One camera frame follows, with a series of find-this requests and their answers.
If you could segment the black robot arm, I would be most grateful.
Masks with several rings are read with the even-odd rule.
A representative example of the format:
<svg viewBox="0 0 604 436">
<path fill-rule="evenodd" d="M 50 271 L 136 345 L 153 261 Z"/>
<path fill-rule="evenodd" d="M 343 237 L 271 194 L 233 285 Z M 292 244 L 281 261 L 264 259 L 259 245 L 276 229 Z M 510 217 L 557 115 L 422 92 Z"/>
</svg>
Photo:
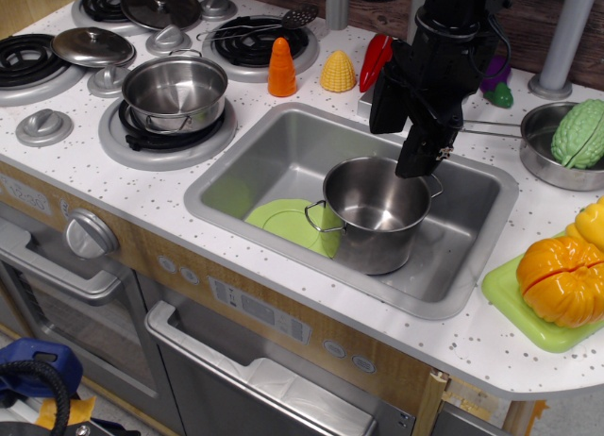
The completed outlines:
<svg viewBox="0 0 604 436">
<path fill-rule="evenodd" d="M 374 88 L 374 134 L 409 126 L 396 166 L 403 178 L 428 176 L 449 157 L 463 126 L 463 101 L 478 91 L 500 44 L 496 19 L 512 0 L 425 0 L 411 43 L 395 41 Z"/>
</svg>

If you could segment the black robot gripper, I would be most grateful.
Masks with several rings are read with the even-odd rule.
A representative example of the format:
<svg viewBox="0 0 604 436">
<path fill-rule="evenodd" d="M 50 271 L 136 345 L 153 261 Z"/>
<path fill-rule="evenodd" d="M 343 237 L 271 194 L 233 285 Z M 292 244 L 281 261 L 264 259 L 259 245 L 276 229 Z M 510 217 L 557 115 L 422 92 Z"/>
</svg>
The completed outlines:
<svg viewBox="0 0 604 436">
<path fill-rule="evenodd" d="M 369 128 L 373 134 L 411 130 L 395 173 L 429 176 L 454 149 L 461 105 L 474 94 L 501 42 L 492 0 L 427 0 L 415 15 L 412 42 L 396 42 L 389 73 L 377 79 Z"/>
</svg>

